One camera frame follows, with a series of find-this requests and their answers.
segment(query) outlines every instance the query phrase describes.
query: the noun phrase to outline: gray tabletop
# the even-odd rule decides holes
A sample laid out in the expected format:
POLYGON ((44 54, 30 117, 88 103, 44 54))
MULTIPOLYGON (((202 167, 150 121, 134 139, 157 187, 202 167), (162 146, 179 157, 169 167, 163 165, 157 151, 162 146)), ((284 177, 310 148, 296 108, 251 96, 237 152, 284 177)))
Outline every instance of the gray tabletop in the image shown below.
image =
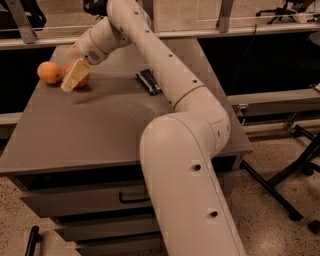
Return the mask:
MULTIPOLYGON (((197 41, 166 43, 232 117, 232 136, 221 155, 250 152, 251 145, 197 41)), ((52 61, 63 65, 68 47, 57 47, 52 61)), ((157 116, 172 112, 164 95, 150 96, 136 79, 135 74, 145 68, 135 47, 129 46, 92 66, 89 84, 81 90, 65 93, 40 81, 0 158, 0 176, 138 163, 144 128, 157 116)))

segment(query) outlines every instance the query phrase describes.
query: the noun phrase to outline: desk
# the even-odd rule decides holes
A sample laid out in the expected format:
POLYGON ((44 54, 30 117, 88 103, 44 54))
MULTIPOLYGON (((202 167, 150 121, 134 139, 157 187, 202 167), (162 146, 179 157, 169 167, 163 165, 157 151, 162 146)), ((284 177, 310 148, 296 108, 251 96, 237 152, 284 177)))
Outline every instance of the desk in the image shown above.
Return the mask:
MULTIPOLYGON (((196 39, 166 44, 227 109, 230 140, 214 160, 237 170, 252 147, 196 39)), ((65 62, 68 46, 52 56, 65 62)), ((39 216, 51 218, 81 255, 106 255, 159 247, 161 236, 139 165, 146 125, 172 109, 163 95, 151 97, 135 73, 147 68, 133 46, 116 50, 92 67, 89 86, 64 93, 39 82, 0 158, 0 175, 22 191, 39 216)))

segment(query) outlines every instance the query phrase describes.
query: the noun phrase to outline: floor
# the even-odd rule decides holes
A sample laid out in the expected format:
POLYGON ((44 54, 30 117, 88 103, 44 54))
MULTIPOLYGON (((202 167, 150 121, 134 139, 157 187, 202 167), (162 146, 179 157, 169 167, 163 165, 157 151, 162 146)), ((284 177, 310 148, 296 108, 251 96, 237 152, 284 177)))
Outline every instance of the floor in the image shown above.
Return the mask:
MULTIPOLYGON (((68 4, 68 8, 73 10, 74 15, 70 19, 68 16, 70 28, 67 32, 63 31, 59 26, 65 24, 63 18, 66 7, 55 8, 55 1, 38 2, 51 15, 49 25, 56 27, 56 35, 65 35, 70 31, 75 32, 76 28, 73 26, 76 24, 94 24, 96 22, 93 17, 86 16, 84 18, 84 15, 81 14, 82 1, 64 1, 65 4, 68 4)), ((179 26, 180 29, 183 29, 181 26, 188 23, 187 19, 194 20, 194 17, 186 15, 186 13, 188 8, 194 10, 192 6, 195 2, 197 1, 155 1, 156 8, 161 7, 169 10, 162 11, 161 17, 157 16, 157 12, 155 13, 155 18, 160 19, 158 24, 161 26, 158 29, 165 31, 177 29, 179 26), (173 7, 177 7, 177 3, 181 4, 179 5, 179 14, 181 15, 175 15, 177 9, 173 7), (170 15, 176 17, 175 22, 166 22, 170 15)), ((254 17, 257 9, 273 8, 279 6, 280 2, 279 0, 263 1, 263 6, 259 4, 258 7, 257 1, 248 0, 244 3, 243 0, 236 0, 233 15, 239 20, 242 17, 254 17)), ((210 26, 212 26, 212 20, 215 19, 215 16, 209 18, 206 16, 213 13, 208 11, 209 3, 209 0, 197 2, 200 9, 203 10, 197 12, 197 17, 200 18, 196 18, 196 20, 202 21, 200 22, 201 28, 206 28, 210 22, 210 26)), ((42 31, 42 33, 44 33, 42 34, 44 37, 48 36, 45 34, 47 31, 42 31)), ((320 119, 297 123, 314 132, 320 130, 320 119)), ((245 160, 265 178, 272 176, 291 163, 309 143, 303 137, 289 138, 283 132, 282 125, 283 123, 276 122, 244 127, 254 148, 254 152, 247 155, 245 160)), ((300 173, 294 174, 277 187, 278 191, 305 216, 300 222, 290 221, 286 211, 246 171, 239 170, 239 175, 239 182, 227 201, 248 256, 320 255, 320 235, 312 234, 306 227, 311 220, 320 220, 320 176, 317 173, 310 177, 300 173)), ((19 193, 19 190, 7 178, 0 178, 0 256, 23 255, 33 225, 40 227, 42 235, 42 241, 37 244, 35 256, 78 256, 79 254, 74 249, 75 244, 64 242, 53 231, 54 225, 51 220, 38 218, 18 199, 19 193)), ((121 256, 138 255, 165 256, 167 254, 162 248, 122 254, 121 256)))

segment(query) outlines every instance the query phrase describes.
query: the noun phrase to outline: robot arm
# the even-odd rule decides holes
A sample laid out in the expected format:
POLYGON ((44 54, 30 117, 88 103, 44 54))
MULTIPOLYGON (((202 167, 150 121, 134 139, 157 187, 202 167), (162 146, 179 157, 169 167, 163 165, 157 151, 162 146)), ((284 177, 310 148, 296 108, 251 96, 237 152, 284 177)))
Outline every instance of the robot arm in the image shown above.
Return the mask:
POLYGON ((107 13, 72 51, 98 64, 122 42, 132 42, 175 110, 153 120, 140 142, 142 170, 169 255, 246 255, 211 164, 229 139, 227 112, 151 31, 135 0, 109 0, 107 13))

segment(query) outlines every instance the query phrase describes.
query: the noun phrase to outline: drawer handle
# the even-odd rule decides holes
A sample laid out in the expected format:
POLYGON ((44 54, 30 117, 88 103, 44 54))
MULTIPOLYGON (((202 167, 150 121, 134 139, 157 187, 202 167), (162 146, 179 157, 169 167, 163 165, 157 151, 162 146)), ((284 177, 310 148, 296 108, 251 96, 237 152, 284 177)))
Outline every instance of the drawer handle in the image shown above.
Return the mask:
POLYGON ((143 198, 143 199, 125 200, 125 199, 123 199, 123 193, 120 192, 119 193, 119 201, 122 204, 136 204, 136 203, 148 202, 148 201, 150 201, 150 198, 147 197, 147 198, 143 198))

